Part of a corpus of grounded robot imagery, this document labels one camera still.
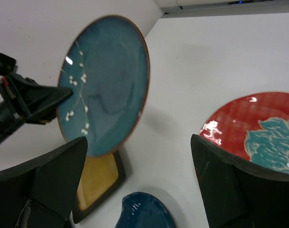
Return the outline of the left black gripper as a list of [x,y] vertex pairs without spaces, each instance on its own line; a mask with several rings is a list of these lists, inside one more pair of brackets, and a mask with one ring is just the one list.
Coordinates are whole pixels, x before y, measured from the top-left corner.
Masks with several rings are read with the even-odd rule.
[[25,122],[51,122],[56,118],[56,108],[72,96],[72,89],[68,87],[39,85],[16,73],[6,76],[6,83],[9,109],[5,101],[0,102],[0,144]]

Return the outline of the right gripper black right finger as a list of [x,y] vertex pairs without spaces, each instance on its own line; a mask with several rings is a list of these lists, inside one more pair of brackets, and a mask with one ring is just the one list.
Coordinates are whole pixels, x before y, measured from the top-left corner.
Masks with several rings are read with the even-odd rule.
[[289,228],[289,174],[256,165],[195,134],[191,150],[209,227]]

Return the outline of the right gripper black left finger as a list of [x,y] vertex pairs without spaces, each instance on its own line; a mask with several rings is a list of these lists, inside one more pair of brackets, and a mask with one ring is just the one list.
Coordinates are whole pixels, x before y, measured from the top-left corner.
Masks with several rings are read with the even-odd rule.
[[46,154],[0,171],[0,228],[71,228],[87,154],[78,137]]

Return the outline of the black square plate yellow centre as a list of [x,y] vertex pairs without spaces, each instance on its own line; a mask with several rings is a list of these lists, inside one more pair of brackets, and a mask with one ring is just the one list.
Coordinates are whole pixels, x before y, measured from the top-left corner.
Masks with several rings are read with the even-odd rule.
[[125,168],[119,151],[104,156],[87,156],[72,208],[75,224],[80,223],[125,181]]

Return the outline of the round dark teal plate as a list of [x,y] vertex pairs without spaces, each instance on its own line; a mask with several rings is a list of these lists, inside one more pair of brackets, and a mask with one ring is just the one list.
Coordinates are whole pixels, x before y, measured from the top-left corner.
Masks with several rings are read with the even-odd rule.
[[61,67],[58,86],[73,92],[57,108],[63,137],[86,137],[88,156],[116,151],[140,119],[149,82],[149,53],[139,28],[120,15],[93,21]]

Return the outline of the dark blue shell-shaped plate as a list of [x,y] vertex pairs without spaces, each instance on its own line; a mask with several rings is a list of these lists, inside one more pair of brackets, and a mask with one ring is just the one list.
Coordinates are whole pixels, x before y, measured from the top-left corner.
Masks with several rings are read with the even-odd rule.
[[122,199],[116,228],[175,228],[175,221],[165,205],[155,196],[134,192]]

